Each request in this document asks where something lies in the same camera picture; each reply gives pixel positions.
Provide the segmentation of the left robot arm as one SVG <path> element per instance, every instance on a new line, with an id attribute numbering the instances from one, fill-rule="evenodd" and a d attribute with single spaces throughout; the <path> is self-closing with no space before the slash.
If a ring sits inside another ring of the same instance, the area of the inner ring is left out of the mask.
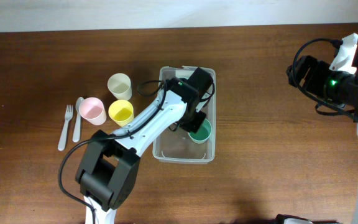
<path id="1" fill-rule="evenodd" d="M 214 73 L 200 67 L 189 77 L 166 78 L 157 98 L 133 121 L 111 134 L 99 130 L 83 142 L 75 180 L 84 196 L 86 223 L 114 223 L 134 188 L 143 153 L 167 128 L 199 130 L 207 118 L 201 109 L 214 100 L 214 81 Z"/>

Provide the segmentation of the teal plastic cup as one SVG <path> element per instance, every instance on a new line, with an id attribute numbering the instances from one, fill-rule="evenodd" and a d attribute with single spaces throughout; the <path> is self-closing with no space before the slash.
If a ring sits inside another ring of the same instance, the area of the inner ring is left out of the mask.
<path id="1" fill-rule="evenodd" d="M 212 134 L 212 125 L 209 120 L 205 119 L 197 132 L 189 132 L 188 135 L 196 144 L 206 142 Z"/>

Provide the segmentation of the teal plastic bowl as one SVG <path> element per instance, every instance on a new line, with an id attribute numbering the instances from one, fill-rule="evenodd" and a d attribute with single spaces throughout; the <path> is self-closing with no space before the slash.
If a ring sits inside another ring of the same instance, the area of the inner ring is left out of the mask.
<path id="1" fill-rule="evenodd" d="M 188 82 L 188 79 L 186 79 L 186 78 L 179 78 L 182 82 L 185 82 L 185 83 L 187 83 Z"/>

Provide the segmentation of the clear plastic storage container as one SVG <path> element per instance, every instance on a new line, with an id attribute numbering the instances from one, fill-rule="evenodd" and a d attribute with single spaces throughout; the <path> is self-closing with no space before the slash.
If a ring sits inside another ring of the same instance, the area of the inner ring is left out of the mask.
<path id="1" fill-rule="evenodd" d="M 169 78 L 188 79 L 197 67 L 182 66 L 182 68 L 162 67 L 159 80 Z M 182 128 L 175 132 L 168 128 L 153 142 L 153 156 L 160 162 L 177 164 L 207 164 L 215 157 L 216 152 L 216 72 L 212 68 L 201 67 L 213 79 L 215 93 L 208 103 L 202 102 L 197 111 L 206 113 L 206 119 L 211 123 L 211 135 L 201 144 L 195 143 Z"/>

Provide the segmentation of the cream plastic cup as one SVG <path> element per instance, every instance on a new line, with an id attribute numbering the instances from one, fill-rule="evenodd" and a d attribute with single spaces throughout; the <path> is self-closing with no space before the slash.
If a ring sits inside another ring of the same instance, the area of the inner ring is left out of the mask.
<path id="1" fill-rule="evenodd" d="M 124 73 L 116 73 L 108 80 L 108 90 L 118 100 L 129 101 L 132 97 L 131 79 Z"/>

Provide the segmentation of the yellow plastic cup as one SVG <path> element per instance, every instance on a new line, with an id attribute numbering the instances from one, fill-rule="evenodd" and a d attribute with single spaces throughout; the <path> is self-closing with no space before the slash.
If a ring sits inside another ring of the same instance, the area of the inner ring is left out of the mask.
<path id="1" fill-rule="evenodd" d="M 134 119 L 133 105 L 126 100 L 116 100 L 108 109 L 109 117 L 120 127 L 123 127 Z"/>

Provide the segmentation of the pink plastic cup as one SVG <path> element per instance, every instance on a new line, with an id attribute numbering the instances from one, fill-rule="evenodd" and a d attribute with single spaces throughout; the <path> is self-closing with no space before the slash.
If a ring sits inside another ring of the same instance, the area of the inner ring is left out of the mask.
<path id="1" fill-rule="evenodd" d="M 102 125 L 107 120 L 103 102 L 99 98 L 84 99 L 79 106 L 79 113 L 82 118 L 95 126 Z"/>

